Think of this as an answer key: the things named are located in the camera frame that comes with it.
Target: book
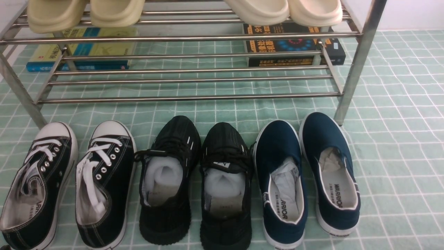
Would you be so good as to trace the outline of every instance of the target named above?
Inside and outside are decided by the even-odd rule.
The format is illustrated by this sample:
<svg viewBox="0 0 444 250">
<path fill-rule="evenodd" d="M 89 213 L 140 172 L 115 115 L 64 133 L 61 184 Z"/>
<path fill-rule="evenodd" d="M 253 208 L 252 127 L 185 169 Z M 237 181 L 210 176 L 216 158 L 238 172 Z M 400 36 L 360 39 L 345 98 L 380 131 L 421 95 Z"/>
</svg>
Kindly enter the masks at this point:
<svg viewBox="0 0 444 250">
<path fill-rule="evenodd" d="M 64 37 L 130 37 L 137 34 L 137 28 L 134 27 L 73 28 L 63 31 Z M 134 53 L 135 42 L 84 43 L 68 46 L 74 56 L 127 56 Z M 59 55 L 60 49 L 56 44 L 41 44 L 26 64 L 26 69 L 29 72 L 50 71 Z M 131 62 L 130 60 L 80 60 L 74 64 L 78 70 L 117 70 L 128 69 Z M 68 71 L 68 65 L 64 64 L 61 70 Z"/>
<path fill-rule="evenodd" d="M 245 34 L 280 34 L 280 33 L 315 33 L 318 27 L 305 27 L 296 23 L 281 23 L 270 26 L 243 25 Z M 316 49 L 317 39 L 290 39 L 290 40 L 250 40 L 245 42 L 247 53 L 264 52 L 289 52 L 310 51 Z M 345 52 L 338 39 L 326 39 L 325 49 L 333 65 L 343 65 Z M 248 57 L 248 67 L 273 67 L 273 66 L 296 66 L 313 64 L 314 56 L 267 56 Z M 325 65 L 325 58 L 321 56 L 321 64 Z"/>
</svg>

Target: metal shoe rack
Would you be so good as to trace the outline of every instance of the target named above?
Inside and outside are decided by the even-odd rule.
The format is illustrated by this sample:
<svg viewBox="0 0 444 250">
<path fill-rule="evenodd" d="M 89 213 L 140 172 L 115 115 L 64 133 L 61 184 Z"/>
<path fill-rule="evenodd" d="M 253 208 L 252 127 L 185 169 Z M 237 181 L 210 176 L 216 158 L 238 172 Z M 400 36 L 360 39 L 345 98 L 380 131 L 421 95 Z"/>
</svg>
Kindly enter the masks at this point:
<svg viewBox="0 0 444 250">
<path fill-rule="evenodd" d="M 20 10 L 9 25 L 0 33 L 0 73 L 11 87 L 23 107 L 29 113 L 35 124 L 42 128 L 47 122 L 40 112 L 43 104 L 73 104 L 73 103 L 96 103 L 96 102 L 142 102 L 142 101 L 196 101 L 196 100 L 220 100 L 220 99 L 259 99 L 259 98 L 302 98 L 302 97 L 338 97 L 334 119 L 340 125 L 344 122 L 344 117 L 349 108 L 353 93 L 360 78 L 364 63 L 367 59 L 376 29 L 381 19 L 387 0 L 372 0 L 367 20 L 360 31 L 355 25 L 355 18 L 344 8 L 344 21 L 350 27 L 350 32 L 328 32 L 327 28 L 322 28 L 320 33 L 285 33 L 270 35 L 207 35 L 207 36 L 140 36 L 140 37 L 92 37 L 92 38 L 63 38 L 62 33 L 54 33 L 55 38 L 15 38 L 22 28 L 29 27 L 27 22 L 26 8 Z M 227 24 L 242 23 L 237 17 L 218 18 L 221 15 L 234 15 L 230 9 L 223 10 L 176 10 L 176 11 L 144 11 L 141 20 L 136 25 L 165 24 Z M 91 26 L 88 19 L 89 12 L 84 13 L 84 18 L 80 26 Z M 180 19 L 162 20 L 150 17 L 177 16 Z M 196 16 L 210 16 L 210 18 L 196 19 Z M 339 77 L 332 66 L 330 59 L 322 46 L 323 39 L 355 37 L 358 41 L 357 50 L 353 62 L 344 84 L 339 81 Z M 98 43 L 98 42 L 168 42 L 168 41 L 226 41 L 226 40 L 277 40 L 277 39 L 317 39 L 318 46 L 314 51 L 307 52 L 280 52 L 280 53 L 257 53 L 257 54 L 177 54 L 177 55 L 134 55 L 134 56 L 72 56 L 67 44 L 72 43 Z M 41 90 L 33 99 L 20 78 L 8 63 L 8 57 L 20 44 L 58 44 L 63 48 L 63 53 L 57 58 L 54 67 L 49 73 L 48 80 L 42 84 Z M 4 52 L 8 46 L 13 46 L 7 55 Z M 77 71 L 74 65 L 75 60 L 162 60 L 162 59 L 183 59 L 183 58 L 229 58 L 229 57 L 253 57 L 253 56 L 275 56 L 275 55 L 314 55 L 313 65 L 307 66 L 281 66 L 281 67 L 260 67 L 260 68 L 225 68 L 225 69 L 143 69 L 143 70 L 102 70 L 102 71 Z M 321 65 L 321 55 L 326 59 L 327 65 Z M 60 71 L 61 65 L 66 62 L 70 71 Z M 326 74 L 303 75 L 303 76 L 281 76 L 281 77 L 237 77 L 237 78 L 199 78 L 199 79 L 131 79 L 126 77 L 119 80 L 87 80 L 87 81 L 58 81 L 59 76 L 79 76 L 79 75 L 123 75 L 135 74 L 167 74 L 167 73 L 216 73 L 216 72 L 252 72 L 252 71 L 289 71 L 289 70 L 311 70 L 322 69 Z M 114 98 L 54 98 L 49 99 L 48 95 L 53 86 L 67 85 L 125 85 L 125 84 L 168 84 L 168 83 L 201 83 L 201 82 L 252 82 L 252 81 L 298 81 L 330 79 L 333 85 L 333 92 L 318 93 L 284 93 L 284 94 L 248 94 L 248 95 L 215 95 L 215 96 L 171 96 L 171 97 L 114 97 Z"/>
</svg>

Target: black knit sneaker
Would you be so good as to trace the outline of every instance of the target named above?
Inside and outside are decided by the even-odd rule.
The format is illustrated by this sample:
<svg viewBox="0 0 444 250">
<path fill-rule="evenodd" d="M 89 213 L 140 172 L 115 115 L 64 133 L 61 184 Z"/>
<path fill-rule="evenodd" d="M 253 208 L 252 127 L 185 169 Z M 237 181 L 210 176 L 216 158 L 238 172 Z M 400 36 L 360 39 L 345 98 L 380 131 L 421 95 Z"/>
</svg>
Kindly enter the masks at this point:
<svg viewBox="0 0 444 250">
<path fill-rule="evenodd" d="M 157 135 L 151 149 L 140 151 L 139 227 L 143 238 L 157 245 L 181 240 L 190 227 L 188 199 L 190 174 L 198 162 L 200 137 L 185 116 L 171 119 Z"/>
<path fill-rule="evenodd" d="M 56 234 L 62 189 L 77 161 L 77 140 L 61 122 L 44 126 L 32 142 L 0 217 L 5 241 L 15 250 L 41 250 Z"/>
<path fill-rule="evenodd" d="M 129 193 L 136 169 L 135 142 L 120 122 L 94 130 L 75 175 L 75 220 L 89 249 L 114 249 L 127 227 Z"/>
<path fill-rule="evenodd" d="M 221 122 L 202 145 L 202 222 L 205 250 L 245 250 L 251 242 L 253 164 L 241 135 Z"/>
</svg>

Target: canvas sneaker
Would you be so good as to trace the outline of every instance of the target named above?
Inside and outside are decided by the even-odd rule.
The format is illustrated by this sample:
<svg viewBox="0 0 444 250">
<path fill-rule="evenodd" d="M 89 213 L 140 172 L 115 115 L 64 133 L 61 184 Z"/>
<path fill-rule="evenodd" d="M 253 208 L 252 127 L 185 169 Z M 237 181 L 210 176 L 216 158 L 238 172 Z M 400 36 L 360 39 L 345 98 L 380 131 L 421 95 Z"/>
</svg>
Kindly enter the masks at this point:
<svg viewBox="0 0 444 250">
<path fill-rule="evenodd" d="M 77 140 L 62 122 L 44 126 L 31 143 L 0 217 L 5 241 L 16 250 L 41 250 L 56 234 L 58 208 L 77 161 Z"/>
<path fill-rule="evenodd" d="M 333 236 L 348 236 L 358 224 L 361 200 L 347 140 L 337 123 L 319 112 L 303 120 L 299 138 L 316 182 L 317 221 Z"/>
<path fill-rule="evenodd" d="M 197 165 L 201 142 L 193 122 L 185 116 L 171 119 L 150 149 L 137 153 L 142 161 L 139 192 L 143 238 L 157 245 L 181 240 L 190 227 L 190 174 Z"/>
<path fill-rule="evenodd" d="M 251 241 L 250 153 L 228 123 L 217 123 L 202 145 L 202 222 L 205 250 L 245 250 Z"/>
<path fill-rule="evenodd" d="M 308 210 L 293 126 L 279 120 L 267 124 L 253 145 L 253 161 L 264 205 L 265 238 L 276 248 L 294 249 L 304 238 Z"/>
<path fill-rule="evenodd" d="M 127 227 L 135 142 L 120 122 L 105 121 L 94 130 L 75 175 L 75 219 L 89 249 L 114 249 Z"/>
</svg>

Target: stainless steel rack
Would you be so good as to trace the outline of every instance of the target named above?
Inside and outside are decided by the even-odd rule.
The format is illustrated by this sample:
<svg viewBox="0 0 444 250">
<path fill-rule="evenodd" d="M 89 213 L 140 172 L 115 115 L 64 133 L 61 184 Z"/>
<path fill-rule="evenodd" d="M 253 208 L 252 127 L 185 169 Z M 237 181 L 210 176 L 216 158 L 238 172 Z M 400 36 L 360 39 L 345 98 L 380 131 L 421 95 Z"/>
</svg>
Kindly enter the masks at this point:
<svg viewBox="0 0 444 250">
<path fill-rule="evenodd" d="M 9 25 L 0 32 L 0 73 L 5 78 L 12 91 L 20 100 L 23 107 L 29 113 L 35 124 L 42 128 L 46 125 L 46 120 L 40 112 L 43 104 L 72 104 L 72 103 L 95 103 L 95 102 L 142 102 L 142 101 L 192 101 L 192 100 L 219 100 L 219 99 L 263 99 L 263 98 L 302 98 L 302 97 L 338 97 L 339 105 L 337 107 L 334 119 L 342 125 L 345 115 L 350 106 L 353 93 L 360 78 L 364 63 L 367 59 L 373 38 L 376 33 L 382 12 L 387 0 L 372 0 L 367 20 L 360 31 L 355 18 L 343 8 L 344 19 L 350 27 L 350 32 L 328 32 L 328 27 L 321 28 L 320 33 L 286 33 L 270 35 L 217 35 L 217 36 L 140 36 L 140 37 L 91 37 L 91 38 L 63 38 L 60 32 L 54 33 L 55 38 L 15 38 L 22 28 L 28 27 L 26 8 L 23 7 L 9 23 Z M 90 13 L 84 13 L 84 19 L 79 26 L 91 26 L 88 20 Z M 211 16 L 211 18 L 195 19 L 194 16 Z M 242 23 L 237 18 L 218 18 L 220 15 L 234 15 L 232 10 L 177 10 L 177 11 L 144 11 L 143 18 L 136 25 L 150 24 L 227 24 Z M 168 20 L 145 20 L 145 17 L 156 16 L 188 16 L 184 19 Z M 323 40 L 327 38 L 345 38 L 355 37 L 358 41 L 357 50 L 353 62 L 344 84 L 339 82 L 339 77 L 335 68 L 330 62 L 329 56 L 323 46 Z M 178 54 L 178 55 L 134 55 L 134 56 L 73 56 L 66 44 L 71 43 L 98 43 L 98 42 L 166 42 L 166 41 L 225 41 L 225 40 L 277 40 L 277 39 L 318 39 L 317 48 L 314 51 L 307 52 L 280 52 L 280 53 L 258 53 L 258 54 Z M 33 99 L 27 92 L 17 74 L 8 63 L 8 57 L 11 51 L 20 44 L 58 44 L 63 48 L 63 52 L 57 58 L 52 70 L 49 72 L 47 81 L 42 84 L 41 90 Z M 4 52 L 8 46 L 13 46 L 7 55 Z M 162 59 L 183 59 L 183 58 L 222 58 L 236 56 L 264 57 L 264 56 L 284 56 L 284 55 L 313 55 L 313 65 L 308 66 L 280 66 L 280 67 L 261 67 L 261 68 L 230 68 L 230 69 L 143 69 L 143 70 L 102 70 L 102 71 L 77 71 L 74 65 L 75 60 L 162 60 Z M 327 65 L 321 65 L 321 55 L 325 57 Z M 60 71 L 60 67 L 66 62 L 70 71 Z M 276 70 L 312 70 L 322 69 L 326 74 L 306 75 L 306 76 L 281 76 L 281 77 L 237 77 L 237 78 L 199 78 L 199 79 L 121 79 L 121 80 L 88 80 L 88 81 L 58 81 L 59 76 L 77 76 L 77 75 L 119 75 L 119 74 L 153 74 L 153 73 L 198 73 L 198 72 L 240 72 L 240 71 L 276 71 Z M 171 97 L 114 97 L 114 98 L 48 98 L 53 86 L 66 85 L 111 85 L 111 84 L 167 84 L 183 82 L 246 82 L 246 81 L 298 81 L 313 79 L 330 79 L 333 85 L 333 92 L 318 93 L 284 93 L 284 94 L 248 94 L 248 95 L 215 95 L 215 96 L 171 96 Z"/>
</svg>

